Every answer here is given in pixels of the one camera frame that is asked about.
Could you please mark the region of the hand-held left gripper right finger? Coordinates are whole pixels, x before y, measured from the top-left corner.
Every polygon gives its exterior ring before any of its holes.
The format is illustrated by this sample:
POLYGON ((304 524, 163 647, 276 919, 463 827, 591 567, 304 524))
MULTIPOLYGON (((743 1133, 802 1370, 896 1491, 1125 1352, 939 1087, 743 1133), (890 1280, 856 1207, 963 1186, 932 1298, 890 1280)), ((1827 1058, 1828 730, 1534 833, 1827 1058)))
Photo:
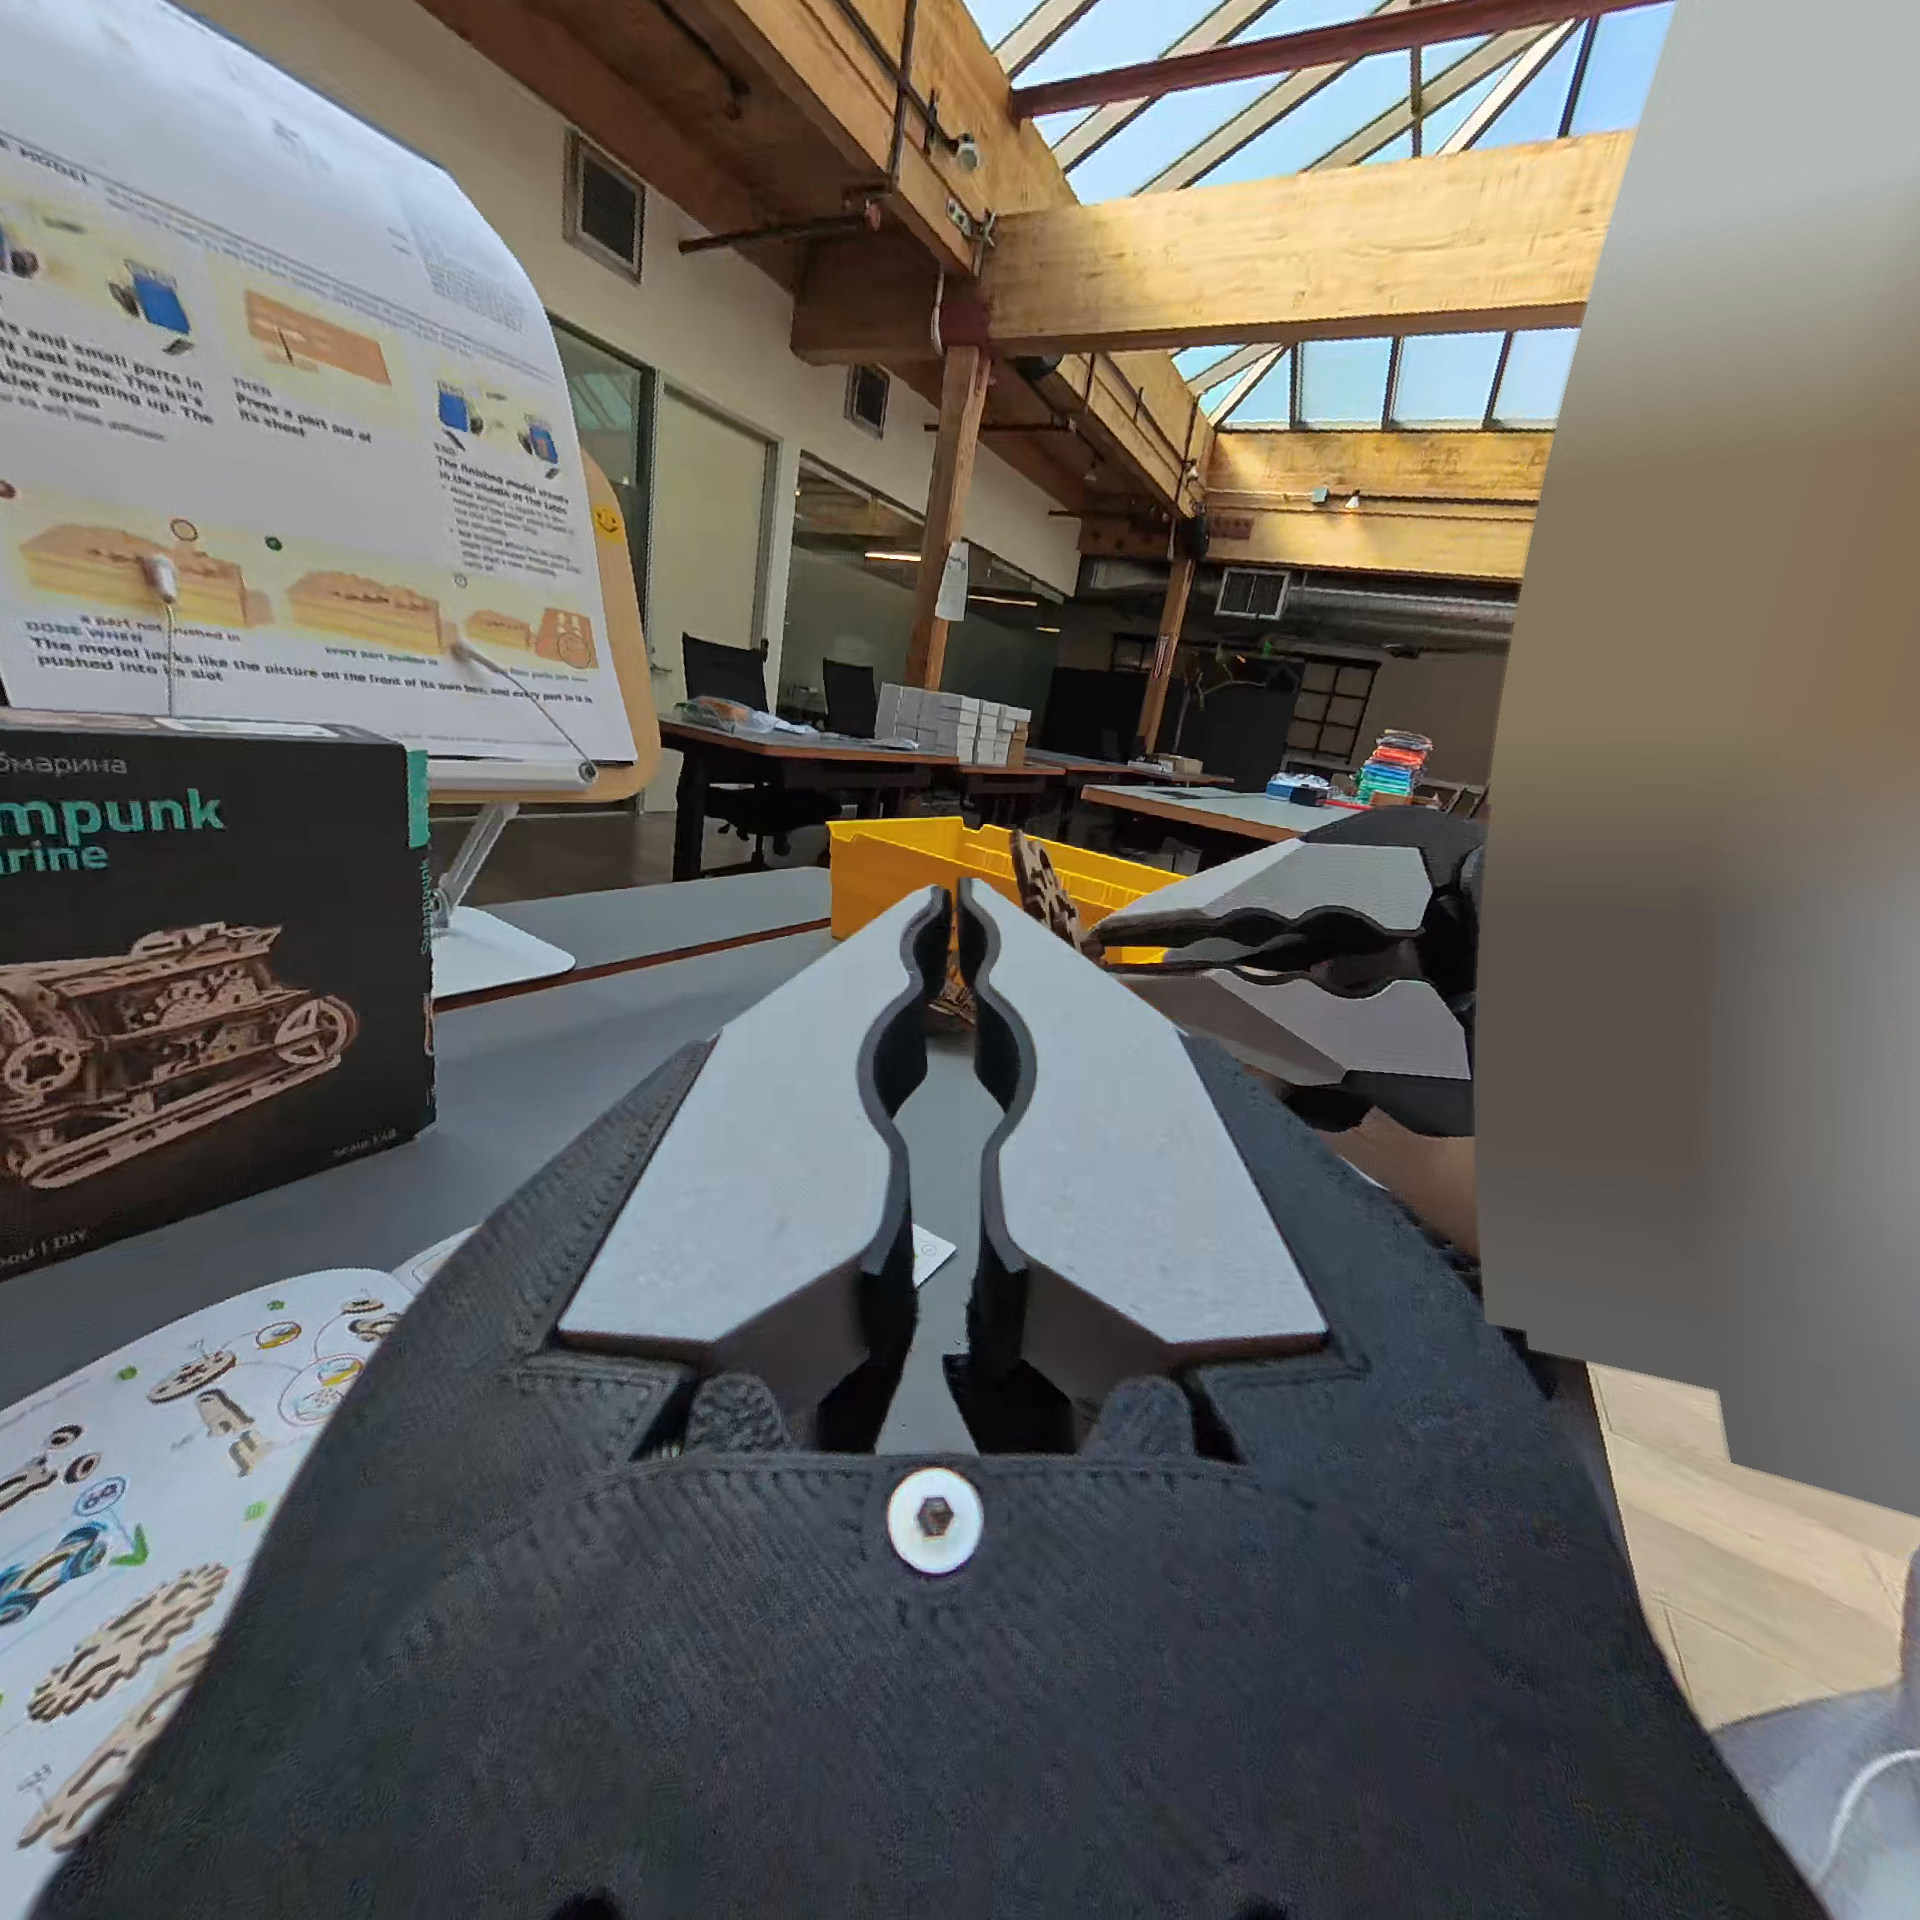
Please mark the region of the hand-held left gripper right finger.
POLYGON ((1136 1376, 1326 1348, 1328 1320, 1183 1033, 981 881, 956 893, 981 1162, 967 1359, 1093 1411, 1136 1376))

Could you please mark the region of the yellow plastic bin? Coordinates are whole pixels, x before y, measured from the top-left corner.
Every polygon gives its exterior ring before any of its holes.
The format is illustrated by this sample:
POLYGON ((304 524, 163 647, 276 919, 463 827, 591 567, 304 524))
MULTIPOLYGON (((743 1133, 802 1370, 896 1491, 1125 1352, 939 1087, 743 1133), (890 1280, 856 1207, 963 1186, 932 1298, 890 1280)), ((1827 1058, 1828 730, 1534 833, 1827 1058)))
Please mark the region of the yellow plastic bin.
MULTIPOLYGON (((967 827, 959 816, 830 824, 832 937, 851 940, 902 899, 927 887, 947 890, 973 879, 1022 908, 1012 843, 1020 829, 967 827)), ((1180 873, 1141 861, 1074 848, 1043 836, 1028 840, 1071 900, 1084 954, 1099 956, 1093 928, 1150 893, 1168 890, 1180 873)))

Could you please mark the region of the stack of white boxes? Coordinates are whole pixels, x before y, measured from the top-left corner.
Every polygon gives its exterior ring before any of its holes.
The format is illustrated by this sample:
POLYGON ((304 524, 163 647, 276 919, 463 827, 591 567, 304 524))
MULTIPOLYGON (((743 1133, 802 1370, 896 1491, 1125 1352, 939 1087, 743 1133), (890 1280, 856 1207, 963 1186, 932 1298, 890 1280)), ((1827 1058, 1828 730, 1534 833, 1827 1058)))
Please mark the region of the stack of white boxes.
POLYGON ((941 690, 879 683, 874 737, 965 765, 1023 765, 1030 711, 941 690))

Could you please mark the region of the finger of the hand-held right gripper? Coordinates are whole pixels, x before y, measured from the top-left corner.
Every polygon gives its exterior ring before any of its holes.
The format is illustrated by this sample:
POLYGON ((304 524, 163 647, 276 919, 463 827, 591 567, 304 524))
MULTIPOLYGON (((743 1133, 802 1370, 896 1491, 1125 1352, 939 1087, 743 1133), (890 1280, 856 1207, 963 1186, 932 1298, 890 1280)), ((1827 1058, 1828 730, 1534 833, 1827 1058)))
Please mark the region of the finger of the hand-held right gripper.
POLYGON ((1434 897, 1418 848, 1295 836, 1110 912, 1088 941, 1104 956, 1155 949, 1162 970, 1309 970, 1413 941, 1434 897))
POLYGON ((1418 976, 1350 993, 1298 970, 1156 967, 1156 1010, 1291 1088, 1332 1088, 1356 1075, 1471 1083, 1468 1029, 1418 976))

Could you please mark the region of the wooden top desk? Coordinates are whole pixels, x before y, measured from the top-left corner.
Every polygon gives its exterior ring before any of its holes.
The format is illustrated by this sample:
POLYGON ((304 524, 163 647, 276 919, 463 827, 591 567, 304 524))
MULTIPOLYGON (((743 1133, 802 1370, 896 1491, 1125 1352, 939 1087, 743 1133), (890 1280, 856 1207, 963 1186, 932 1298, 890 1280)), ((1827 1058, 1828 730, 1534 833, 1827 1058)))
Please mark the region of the wooden top desk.
POLYGON ((968 764, 924 748, 884 748, 867 739, 738 732, 706 721, 663 721, 661 740, 679 754, 670 879, 703 876, 714 797, 743 792, 786 802, 792 796, 844 797, 856 819, 899 812, 909 797, 956 797, 987 825, 1027 825, 1056 812, 1071 816, 1071 783, 1063 765, 968 764))
POLYGON ((1307 836, 1356 813, 1356 807, 1307 807, 1267 794, 1240 796, 1212 786, 1084 784, 1080 802, 1156 824, 1170 836, 1212 843, 1275 847, 1307 836))

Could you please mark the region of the silver ventilation duct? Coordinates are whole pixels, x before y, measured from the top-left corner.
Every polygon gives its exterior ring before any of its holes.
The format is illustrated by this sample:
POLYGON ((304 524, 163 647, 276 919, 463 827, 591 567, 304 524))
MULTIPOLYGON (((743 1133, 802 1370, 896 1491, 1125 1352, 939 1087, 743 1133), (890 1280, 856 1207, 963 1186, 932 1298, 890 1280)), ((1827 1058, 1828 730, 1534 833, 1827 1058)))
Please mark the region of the silver ventilation duct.
POLYGON ((1290 634, 1402 652, 1498 655, 1509 647, 1518 593, 1464 584, 1354 584, 1332 576, 1286 580, 1290 634))

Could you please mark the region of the grey clothing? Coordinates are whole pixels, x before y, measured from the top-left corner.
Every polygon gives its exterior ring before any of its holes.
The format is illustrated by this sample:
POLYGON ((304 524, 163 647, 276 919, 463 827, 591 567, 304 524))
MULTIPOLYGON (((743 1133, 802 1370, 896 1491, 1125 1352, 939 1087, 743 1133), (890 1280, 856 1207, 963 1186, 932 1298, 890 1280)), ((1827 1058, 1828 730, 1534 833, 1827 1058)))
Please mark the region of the grey clothing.
POLYGON ((1917 1564, 1887 1687, 1716 1730, 1720 1757, 1832 1919, 1917 1916, 1917 1564))

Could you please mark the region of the white document stand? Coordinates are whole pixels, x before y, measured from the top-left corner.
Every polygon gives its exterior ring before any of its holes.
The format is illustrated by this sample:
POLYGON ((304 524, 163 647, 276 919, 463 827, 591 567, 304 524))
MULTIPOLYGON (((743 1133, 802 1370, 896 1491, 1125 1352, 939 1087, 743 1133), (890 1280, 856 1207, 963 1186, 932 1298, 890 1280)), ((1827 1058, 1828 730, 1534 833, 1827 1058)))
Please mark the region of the white document stand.
POLYGON ((578 748, 560 756, 518 760, 416 754, 421 802, 475 807, 430 906, 431 993, 442 1010, 487 993, 540 988, 578 967, 564 949, 471 906, 472 884, 504 827, 534 802, 583 809, 590 802, 635 801, 661 764, 653 659, 639 624, 629 529, 611 481, 590 453, 583 453, 583 482, 606 616, 595 632, 595 647, 614 680, 634 756, 590 760, 578 748))

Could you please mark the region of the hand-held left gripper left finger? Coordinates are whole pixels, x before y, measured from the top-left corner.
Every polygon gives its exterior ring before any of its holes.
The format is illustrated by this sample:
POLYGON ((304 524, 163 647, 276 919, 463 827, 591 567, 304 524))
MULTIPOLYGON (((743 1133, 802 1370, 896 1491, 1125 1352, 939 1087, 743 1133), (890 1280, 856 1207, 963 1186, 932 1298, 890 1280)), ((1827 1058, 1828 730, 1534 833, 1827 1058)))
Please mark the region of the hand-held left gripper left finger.
POLYGON ((924 887, 709 1044, 560 1314, 560 1344, 884 1413, 919 1292, 900 1107, 952 899, 924 887))

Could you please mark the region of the illustrated instruction booklet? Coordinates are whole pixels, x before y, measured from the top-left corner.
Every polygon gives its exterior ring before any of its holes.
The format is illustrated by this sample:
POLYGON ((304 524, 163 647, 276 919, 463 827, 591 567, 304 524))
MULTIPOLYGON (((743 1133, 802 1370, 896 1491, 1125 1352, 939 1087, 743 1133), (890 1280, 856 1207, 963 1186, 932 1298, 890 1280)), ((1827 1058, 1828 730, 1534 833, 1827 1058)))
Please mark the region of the illustrated instruction booklet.
POLYGON ((309 1449, 468 1235, 242 1292, 4 1408, 4 1919, 190 1696, 309 1449))

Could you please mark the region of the large printed instruction sheet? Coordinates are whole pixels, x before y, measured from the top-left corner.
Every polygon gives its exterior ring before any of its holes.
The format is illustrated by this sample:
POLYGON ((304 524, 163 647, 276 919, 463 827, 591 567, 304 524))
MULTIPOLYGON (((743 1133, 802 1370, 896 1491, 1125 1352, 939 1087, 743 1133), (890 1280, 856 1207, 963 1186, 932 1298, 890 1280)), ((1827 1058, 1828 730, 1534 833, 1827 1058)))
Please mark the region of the large printed instruction sheet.
POLYGON ((2 7, 16 709, 635 761, 554 331, 466 194, 171 5, 2 7))

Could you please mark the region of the wooden gear assembly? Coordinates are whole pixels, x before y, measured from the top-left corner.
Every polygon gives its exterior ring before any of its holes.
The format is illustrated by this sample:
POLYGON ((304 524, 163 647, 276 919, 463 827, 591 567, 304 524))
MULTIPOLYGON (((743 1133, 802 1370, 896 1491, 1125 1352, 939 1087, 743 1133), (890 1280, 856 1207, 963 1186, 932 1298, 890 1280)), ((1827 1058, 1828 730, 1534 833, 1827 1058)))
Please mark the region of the wooden gear assembly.
MULTIPOLYGON (((1080 921, 1077 906, 1059 876, 1043 842, 1020 827, 1008 829, 1012 881, 1022 912, 1059 935, 1088 960, 1101 965, 1101 949, 1080 921)), ((944 986, 925 1008, 925 1032, 932 1037, 971 1033, 975 1027, 975 997, 963 970, 957 945, 949 946, 944 986)))

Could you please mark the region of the black model kit box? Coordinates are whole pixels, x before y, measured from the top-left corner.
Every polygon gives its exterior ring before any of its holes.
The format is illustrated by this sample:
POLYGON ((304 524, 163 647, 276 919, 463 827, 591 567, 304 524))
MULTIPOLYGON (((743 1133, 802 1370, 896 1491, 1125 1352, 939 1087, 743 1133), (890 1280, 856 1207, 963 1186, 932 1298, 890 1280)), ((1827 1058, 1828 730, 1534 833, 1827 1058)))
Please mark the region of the black model kit box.
POLYGON ((431 931, 399 743, 7 707, 2 1279, 418 1139, 431 931))

